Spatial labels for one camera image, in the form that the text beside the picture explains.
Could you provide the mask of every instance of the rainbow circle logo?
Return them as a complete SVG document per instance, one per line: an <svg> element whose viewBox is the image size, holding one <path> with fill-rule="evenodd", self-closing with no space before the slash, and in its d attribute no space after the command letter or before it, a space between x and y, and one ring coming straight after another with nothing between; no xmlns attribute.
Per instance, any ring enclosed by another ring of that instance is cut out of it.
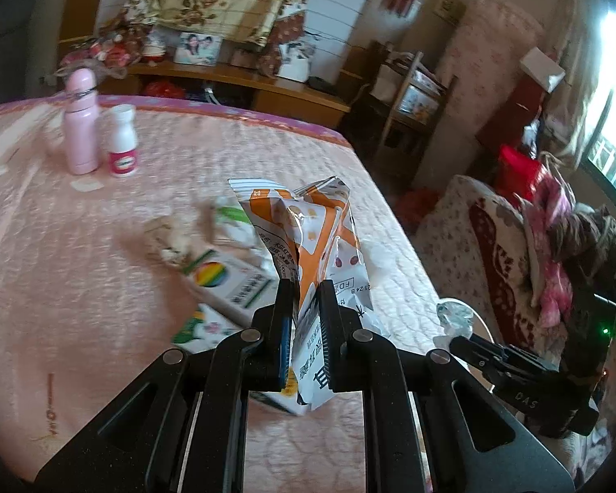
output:
<svg viewBox="0 0 616 493"><path fill-rule="evenodd" d="M228 276L228 269L218 261L201 264L194 273L194 282L200 287L216 287Z"/></svg>

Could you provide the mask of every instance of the pink bedspread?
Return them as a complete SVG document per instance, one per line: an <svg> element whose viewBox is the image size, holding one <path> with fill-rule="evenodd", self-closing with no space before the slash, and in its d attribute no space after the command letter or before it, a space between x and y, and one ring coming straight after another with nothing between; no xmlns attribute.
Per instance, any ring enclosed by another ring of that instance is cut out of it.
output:
<svg viewBox="0 0 616 493"><path fill-rule="evenodd" d="M69 175L59 105L0 107L0 454L27 479L149 362L192 313L172 271L146 260L146 220L195 220L229 177L288 187L338 175L362 238L396 268L372 290L395 343L427 352L437 296L385 200L342 137L311 124L158 98L138 104L141 168L128 179ZM252 402L245 489L365 489L359 394L294 417Z"/></svg>

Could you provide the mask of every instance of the photo of couple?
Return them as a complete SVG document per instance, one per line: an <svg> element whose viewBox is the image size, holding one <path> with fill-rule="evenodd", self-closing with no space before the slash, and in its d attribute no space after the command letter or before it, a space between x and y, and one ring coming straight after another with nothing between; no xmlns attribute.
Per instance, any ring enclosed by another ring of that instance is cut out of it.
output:
<svg viewBox="0 0 616 493"><path fill-rule="evenodd" d="M173 61L187 65L217 64L221 47L221 37L201 33L181 33L178 48Z"/></svg>

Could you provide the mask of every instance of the red label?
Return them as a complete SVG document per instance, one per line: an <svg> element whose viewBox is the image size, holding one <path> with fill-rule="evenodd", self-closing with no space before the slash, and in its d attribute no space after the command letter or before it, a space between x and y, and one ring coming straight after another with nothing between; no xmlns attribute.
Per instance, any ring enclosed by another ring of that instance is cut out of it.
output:
<svg viewBox="0 0 616 493"><path fill-rule="evenodd" d="M120 154L110 153L110 171L113 174L129 174L137 166L137 151L130 150Z"/></svg>

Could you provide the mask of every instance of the orange and white packet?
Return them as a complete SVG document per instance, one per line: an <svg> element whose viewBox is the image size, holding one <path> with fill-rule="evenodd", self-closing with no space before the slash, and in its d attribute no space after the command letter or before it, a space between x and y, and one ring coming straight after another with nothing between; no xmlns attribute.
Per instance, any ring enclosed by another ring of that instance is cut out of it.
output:
<svg viewBox="0 0 616 493"><path fill-rule="evenodd" d="M386 334L372 309L370 281L349 208L349 188L336 177L290 191L265 179L231 179L241 207L281 278L297 284L292 368L313 408L333 393L326 384L319 306L322 280L333 280L338 303L355 309L364 328Z"/></svg>

